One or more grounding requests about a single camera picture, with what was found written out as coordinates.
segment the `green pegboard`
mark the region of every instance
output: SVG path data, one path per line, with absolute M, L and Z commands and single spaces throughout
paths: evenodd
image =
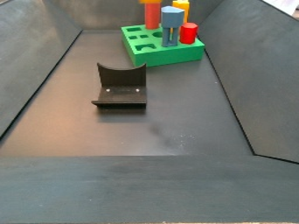
M 121 27 L 123 41 L 129 58 L 136 67 L 144 63 L 148 67 L 200 60 L 204 44 L 196 39 L 192 45 L 161 47 L 163 28 L 147 30 L 145 26 L 133 25 Z

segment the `black bracket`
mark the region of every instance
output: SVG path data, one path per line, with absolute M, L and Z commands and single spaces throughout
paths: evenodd
M 99 98 L 92 103 L 97 106 L 144 107 L 145 64 L 132 69 L 115 69 L 97 63 L 101 83 Z

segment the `white surface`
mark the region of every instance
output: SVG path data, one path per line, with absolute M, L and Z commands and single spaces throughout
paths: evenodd
M 299 6 L 299 0 L 264 0 L 264 2 L 272 4 L 280 11 L 291 16 L 295 13 L 295 8 Z

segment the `gray surface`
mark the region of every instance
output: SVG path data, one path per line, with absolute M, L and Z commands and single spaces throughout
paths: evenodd
M 297 37 L 297 21 L 257 0 L 224 1 L 200 26 L 200 38 L 255 153 L 295 162 Z
M 0 5 L 0 136 L 79 33 L 49 1 Z
M 0 222 L 297 222 L 299 166 L 268 158 L 0 159 Z
M 121 26 L 140 25 L 144 6 L 137 0 L 52 0 L 69 14 L 84 30 L 111 30 Z M 200 23 L 223 0 L 191 0 L 189 20 Z M 163 6 L 172 5 L 164 0 Z
M 1 142 L 2 157 L 249 155 L 207 57 L 147 68 L 145 110 L 91 104 L 97 62 L 132 67 L 120 31 L 79 36 Z

